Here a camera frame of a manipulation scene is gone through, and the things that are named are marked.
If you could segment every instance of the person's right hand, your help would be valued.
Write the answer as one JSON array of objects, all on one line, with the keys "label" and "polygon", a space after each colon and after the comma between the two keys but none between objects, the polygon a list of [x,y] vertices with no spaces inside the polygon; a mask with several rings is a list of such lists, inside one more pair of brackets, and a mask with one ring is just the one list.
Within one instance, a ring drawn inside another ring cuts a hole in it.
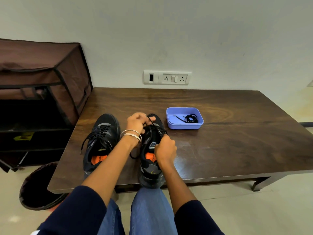
[{"label": "person's right hand", "polygon": [[175,141],[171,140],[167,134],[164,134],[160,144],[155,145],[154,148],[154,154],[161,170],[167,166],[174,166],[176,150]]}]

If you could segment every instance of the purple plastic box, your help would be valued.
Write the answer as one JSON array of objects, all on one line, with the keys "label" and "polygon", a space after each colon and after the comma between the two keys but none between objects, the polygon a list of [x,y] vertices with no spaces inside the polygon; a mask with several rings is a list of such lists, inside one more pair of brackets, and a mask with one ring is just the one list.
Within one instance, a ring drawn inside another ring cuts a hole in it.
[{"label": "purple plastic box", "polygon": [[[174,115],[178,116],[182,120],[185,119],[186,115],[195,114],[198,117],[198,123],[190,124],[185,123]],[[191,107],[170,107],[166,109],[167,124],[170,129],[199,129],[203,125],[203,118],[200,111],[197,108]]]}]

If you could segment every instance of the navy blue shirt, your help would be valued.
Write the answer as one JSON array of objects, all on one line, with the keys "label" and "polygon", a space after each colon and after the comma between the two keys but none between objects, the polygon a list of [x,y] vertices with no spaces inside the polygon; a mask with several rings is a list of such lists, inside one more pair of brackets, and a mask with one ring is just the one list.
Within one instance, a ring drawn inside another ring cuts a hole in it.
[{"label": "navy blue shirt", "polygon": [[[38,235],[97,235],[106,206],[87,186],[78,186],[43,222]],[[189,201],[175,214],[178,234],[223,234],[200,201]]]}]

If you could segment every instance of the brown fabric shoe rack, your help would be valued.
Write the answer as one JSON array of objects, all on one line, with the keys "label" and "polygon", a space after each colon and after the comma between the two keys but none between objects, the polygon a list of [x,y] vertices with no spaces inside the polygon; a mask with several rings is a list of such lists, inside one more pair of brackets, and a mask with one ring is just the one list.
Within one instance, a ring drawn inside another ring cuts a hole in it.
[{"label": "brown fabric shoe rack", "polygon": [[0,39],[0,167],[59,161],[92,91],[79,43]]}]

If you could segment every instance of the shoe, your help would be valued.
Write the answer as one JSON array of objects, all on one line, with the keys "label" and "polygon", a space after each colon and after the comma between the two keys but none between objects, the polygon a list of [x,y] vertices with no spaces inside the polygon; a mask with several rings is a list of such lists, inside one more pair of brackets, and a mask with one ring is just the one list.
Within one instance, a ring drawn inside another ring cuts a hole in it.
[{"label": "shoe", "polygon": [[111,114],[101,115],[92,128],[91,133],[85,138],[89,139],[83,164],[85,178],[88,177],[106,159],[119,141],[120,129],[118,120]]},{"label": "shoe", "polygon": [[147,188],[160,188],[165,178],[154,154],[154,147],[159,144],[163,135],[167,134],[161,119],[156,114],[148,114],[155,117],[152,125],[145,126],[146,132],[142,134],[142,146],[140,148],[140,172],[139,182]]}]

